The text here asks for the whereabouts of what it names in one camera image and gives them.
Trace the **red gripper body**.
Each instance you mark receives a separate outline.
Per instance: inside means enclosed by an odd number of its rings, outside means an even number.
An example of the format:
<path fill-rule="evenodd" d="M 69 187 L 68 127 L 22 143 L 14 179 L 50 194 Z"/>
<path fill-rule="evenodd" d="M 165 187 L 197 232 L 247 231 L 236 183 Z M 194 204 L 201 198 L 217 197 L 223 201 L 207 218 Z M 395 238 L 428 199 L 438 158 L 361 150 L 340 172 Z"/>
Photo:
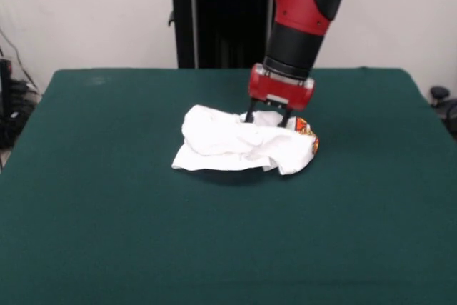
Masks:
<path fill-rule="evenodd" d="M 315 89 L 315 80 L 293 79 L 254 64 L 251 70 L 248 92 L 252 99 L 278 104 L 286 109 L 303 111 Z"/>

